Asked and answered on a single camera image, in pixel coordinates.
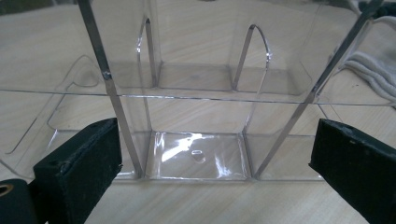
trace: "plastic compartment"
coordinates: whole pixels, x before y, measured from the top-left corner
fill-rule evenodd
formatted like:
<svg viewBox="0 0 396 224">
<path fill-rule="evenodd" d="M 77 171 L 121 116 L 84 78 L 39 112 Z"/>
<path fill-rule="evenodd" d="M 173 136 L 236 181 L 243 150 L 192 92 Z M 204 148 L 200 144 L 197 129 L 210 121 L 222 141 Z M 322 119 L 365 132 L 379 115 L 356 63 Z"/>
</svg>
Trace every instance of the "plastic compartment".
<svg viewBox="0 0 396 224">
<path fill-rule="evenodd" d="M 344 66 L 355 52 L 392 66 L 392 17 L 364 23 L 329 70 L 358 1 L 94 0 L 92 9 L 144 170 L 137 176 L 123 144 L 118 179 L 320 180 L 307 165 L 319 118 L 396 146 L 395 101 Z M 116 115 L 77 5 L 3 11 L 0 132 L 13 137 L 0 134 L 0 162 L 32 178 L 78 130 Z"/>
</svg>

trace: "black foam pad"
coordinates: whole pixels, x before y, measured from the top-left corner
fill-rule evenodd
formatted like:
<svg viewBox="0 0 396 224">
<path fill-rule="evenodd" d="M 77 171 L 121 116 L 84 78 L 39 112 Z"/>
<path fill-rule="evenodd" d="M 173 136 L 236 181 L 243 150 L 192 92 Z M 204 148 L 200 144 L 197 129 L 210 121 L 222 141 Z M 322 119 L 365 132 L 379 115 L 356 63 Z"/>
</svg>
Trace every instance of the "black foam pad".
<svg viewBox="0 0 396 224">
<path fill-rule="evenodd" d="M 309 165 L 370 223 L 396 223 L 396 149 L 321 119 Z"/>
<path fill-rule="evenodd" d="M 116 119 L 84 128 L 35 165 L 49 202 L 49 223 L 84 223 L 121 169 Z"/>
</svg>

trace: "acrylic tray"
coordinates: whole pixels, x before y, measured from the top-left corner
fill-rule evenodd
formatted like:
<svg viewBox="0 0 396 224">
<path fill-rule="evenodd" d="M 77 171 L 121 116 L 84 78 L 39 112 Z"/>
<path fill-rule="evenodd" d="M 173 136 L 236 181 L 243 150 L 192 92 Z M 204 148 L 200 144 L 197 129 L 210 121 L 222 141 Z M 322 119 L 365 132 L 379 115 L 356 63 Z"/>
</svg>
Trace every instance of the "acrylic tray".
<svg viewBox="0 0 396 224">
<path fill-rule="evenodd" d="M 0 133 L 12 133 L 0 162 L 33 178 L 116 114 L 78 5 L 0 7 Z M 144 172 L 121 134 L 118 179 L 321 180 L 307 165 L 320 118 L 396 146 L 392 88 L 353 63 L 391 69 L 396 22 L 357 21 L 359 1 L 94 0 L 92 11 Z"/>
</svg>

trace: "clear plastic container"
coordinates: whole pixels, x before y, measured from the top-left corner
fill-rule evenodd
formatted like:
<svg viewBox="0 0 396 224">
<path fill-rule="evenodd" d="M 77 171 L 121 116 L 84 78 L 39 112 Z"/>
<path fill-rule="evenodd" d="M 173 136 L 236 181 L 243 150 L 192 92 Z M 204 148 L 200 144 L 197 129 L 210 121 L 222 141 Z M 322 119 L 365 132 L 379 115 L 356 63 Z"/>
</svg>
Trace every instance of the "clear plastic container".
<svg viewBox="0 0 396 224">
<path fill-rule="evenodd" d="M 78 5 L 53 3 L 0 5 L 0 133 L 12 133 L 0 134 L 0 162 L 28 178 L 119 109 Z M 118 179 L 320 180 L 307 165 L 319 118 L 395 147 L 396 87 L 386 80 L 385 94 L 370 76 L 394 71 L 396 20 L 358 20 L 362 9 L 353 0 L 93 0 L 134 144 L 121 139 Z M 376 67 L 365 73 L 368 62 Z"/>
</svg>

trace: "transparent acrylic divider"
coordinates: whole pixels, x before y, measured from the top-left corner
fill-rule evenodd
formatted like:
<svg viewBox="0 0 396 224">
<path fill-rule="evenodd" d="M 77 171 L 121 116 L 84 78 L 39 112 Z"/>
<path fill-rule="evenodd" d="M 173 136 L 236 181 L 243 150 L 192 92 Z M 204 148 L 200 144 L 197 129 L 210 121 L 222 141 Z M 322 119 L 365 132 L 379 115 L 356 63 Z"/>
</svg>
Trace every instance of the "transparent acrylic divider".
<svg viewBox="0 0 396 224">
<path fill-rule="evenodd" d="M 358 2 L 91 6 L 116 88 L 109 95 L 121 102 L 137 154 L 131 158 L 123 132 L 118 179 L 320 180 L 307 165 L 319 118 L 395 146 L 394 101 L 346 63 L 358 51 L 394 63 L 386 41 L 375 42 L 382 50 L 370 41 L 375 34 L 388 41 L 394 23 L 357 21 Z M 33 177 L 36 162 L 88 124 L 115 117 L 117 108 L 77 5 L 8 13 L 0 28 L 0 132 L 15 133 L 1 139 L 0 162 Z M 354 35 L 340 47 L 349 31 Z"/>
</svg>

